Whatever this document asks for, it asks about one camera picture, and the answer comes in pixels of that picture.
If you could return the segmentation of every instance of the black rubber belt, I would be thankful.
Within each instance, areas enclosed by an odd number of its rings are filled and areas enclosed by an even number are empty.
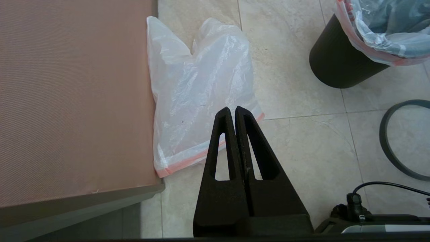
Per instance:
[[[399,169],[401,172],[415,179],[430,181],[430,176],[424,176],[424,175],[418,174],[412,171],[411,169],[407,168],[403,163],[401,163],[399,159],[394,155],[394,152],[391,149],[390,144],[388,143],[388,137],[387,137],[388,121],[396,110],[406,105],[417,105],[417,106],[430,109],[430,101],[421,100],[421,99],[409,100],[392,106],[390,109],[387,110],[387,112],[384,114],[384,117],[382,118],[381,125],[379,127],[379,142],[381,143],[381,147],[385,155],[391,161],[391,163],[395,167],[397,167],[397,169]]]

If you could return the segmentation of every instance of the plastic bag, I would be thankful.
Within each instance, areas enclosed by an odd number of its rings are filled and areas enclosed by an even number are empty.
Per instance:
[[[386,65],[430,57],[429,0],[336,0],[335,15],[351,44]]]
[[[207,19],[191,55],[157,18],[148,17],[147,24],[156,102],[154,166],[159,177],[165,177],[206,158],[214,117],[222,108],[242,106],[257,120],[264,114],[253,92],[249,42],[237,26]],[[219,147],[225,148],[223,135]]]

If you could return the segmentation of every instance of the black trash can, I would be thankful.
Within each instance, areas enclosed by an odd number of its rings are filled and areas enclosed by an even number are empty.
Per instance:
[[[320,81],[336,88],[355,86],[389,67],[354,48],[335,15],[312,47],[309,63]]]

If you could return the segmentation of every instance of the white plastic bag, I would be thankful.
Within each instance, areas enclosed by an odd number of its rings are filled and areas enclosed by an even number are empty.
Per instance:
[[[209,18],[193,54],[162,22],[147,18],[148,62],[156,110],[154,166],[160,177],[206,158],[215,114],[239,105],[264,117],[253,92],[249,42],[234,25]],[[220,137],[220,149],[225,138]]]
[[[429,0],[336,0],[335,15],[351,44],[386,65],[430,58]]]

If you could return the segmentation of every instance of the tile floor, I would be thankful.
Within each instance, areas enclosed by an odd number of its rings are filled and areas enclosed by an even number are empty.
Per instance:
[[[313,75],[308,56],[333,5],[333,0],[159,0],[160,20],[189,47],[208,17],[241,26],[248,36],[254,89],[266,114],[261,128],[314,226],[362,182],[382,180],[429,190],[429,183],[404,175],[385,158],[378,129],[392,105],[430,99],[430,62],[391,67],[349,89],[324,85]],[[422,161],[430,155],[429,124],[430,111],[406,108],[389,126],[399,158],[421,171],[428,170]],[[218,160],[226,160],[225,151]],[[164,179],[166,190],[141,205],[142,237],[193,236],[202,172],[203,165],[196,165]],[[373,213],[430,216],[418,194],[371,186],[361,195]]]

